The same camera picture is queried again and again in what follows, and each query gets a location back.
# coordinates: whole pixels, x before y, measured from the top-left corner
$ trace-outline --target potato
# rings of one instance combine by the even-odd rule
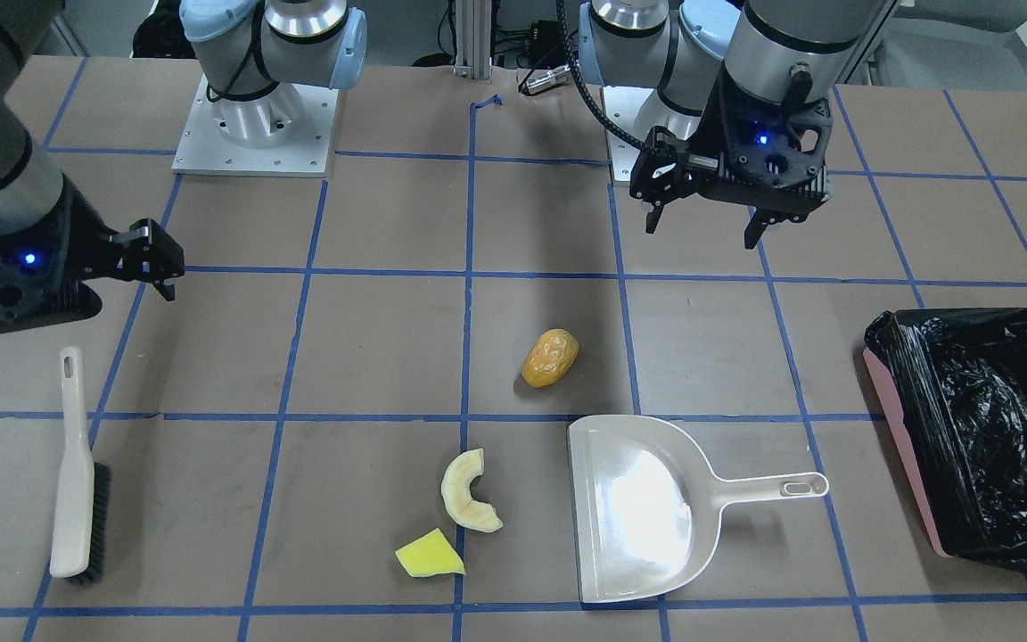
[[[578,340],[560,328],[537,338],[522,365],[522,378],[535,388],[545,387],[564,377],[578,357]]]

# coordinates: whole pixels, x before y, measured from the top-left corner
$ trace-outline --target black bristles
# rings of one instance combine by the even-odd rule
[[[110,507],[110,483],[113,471],[105,463],[93,463],[93,528],[89,537],[89,565],[85,570],[66,578],[70,584],[89,586],[102,580],[105,558],[105,516]]]

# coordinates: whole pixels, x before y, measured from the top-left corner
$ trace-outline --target white brush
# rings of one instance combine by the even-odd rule
[[[50,574],[73,584],[92,584],[102,578],[110,470],[93,463],[89,451],[81,349],[63,348],[61,370],[65,447],[53,504]]]

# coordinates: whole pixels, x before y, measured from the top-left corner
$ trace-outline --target metal base plate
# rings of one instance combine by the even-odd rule
[[[648,89],[644,86],[605,86],[602,89],[605,115],[616,125],[619,125],[620,129],[624,129],[636,136],[637,139],[644,141],[648,131],[633,130],[633,122],[637,120],[640,106],[644,105],[648,97],[652,96],[652,91],[655,89]],[[608,158],[612,161],[612,180],[627,186],[629,174],[632,172],[633,164],[637,162],[640,151],[608,131],[605,133],[605,139],[608,142]]]
[[[185,130],[173,159],[176,174],[224,176],[301,176],[326,179],[335,139],[339,90],[297,84],[309,122],[297,139],[266,149],[241,147],[220,133],[200,77]]]

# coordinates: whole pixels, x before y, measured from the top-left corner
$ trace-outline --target dustpan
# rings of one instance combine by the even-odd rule
[[[641,600],[695,579],[731,503],[827,495],[820,473],[725,480],[680,427],[594,415],[568,430],[582,602]]]

